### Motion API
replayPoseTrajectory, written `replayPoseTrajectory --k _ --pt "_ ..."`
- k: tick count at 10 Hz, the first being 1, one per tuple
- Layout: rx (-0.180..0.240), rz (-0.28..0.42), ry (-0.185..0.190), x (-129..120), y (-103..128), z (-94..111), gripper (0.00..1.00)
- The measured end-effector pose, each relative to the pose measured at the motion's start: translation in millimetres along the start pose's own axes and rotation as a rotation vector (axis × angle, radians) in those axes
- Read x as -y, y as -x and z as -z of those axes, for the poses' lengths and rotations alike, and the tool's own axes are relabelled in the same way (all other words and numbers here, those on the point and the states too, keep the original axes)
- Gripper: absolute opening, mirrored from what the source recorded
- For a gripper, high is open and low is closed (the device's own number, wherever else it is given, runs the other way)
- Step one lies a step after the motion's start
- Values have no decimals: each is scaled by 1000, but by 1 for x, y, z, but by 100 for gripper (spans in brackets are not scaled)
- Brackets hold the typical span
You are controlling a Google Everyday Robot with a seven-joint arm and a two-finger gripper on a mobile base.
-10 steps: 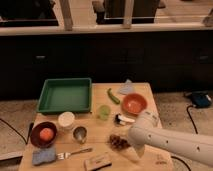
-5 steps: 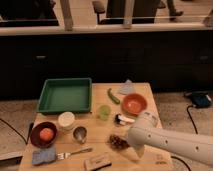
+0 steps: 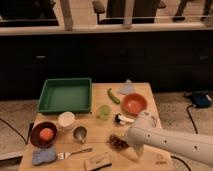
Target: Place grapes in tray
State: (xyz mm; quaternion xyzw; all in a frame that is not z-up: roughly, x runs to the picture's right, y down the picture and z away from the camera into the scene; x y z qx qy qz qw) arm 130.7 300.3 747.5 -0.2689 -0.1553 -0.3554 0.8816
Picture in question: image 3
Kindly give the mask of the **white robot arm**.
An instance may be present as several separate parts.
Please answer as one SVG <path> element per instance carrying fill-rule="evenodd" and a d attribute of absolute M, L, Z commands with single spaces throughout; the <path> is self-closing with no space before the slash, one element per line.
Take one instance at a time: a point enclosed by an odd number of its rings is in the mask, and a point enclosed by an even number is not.
<path fill-rule="evenodd" d="M 130 125 L 124 139 L 135 152 L 149 145 L 213 166 L 213 136 L 158 128 L 157 121 L 156 115 L 141 112 Z"/>

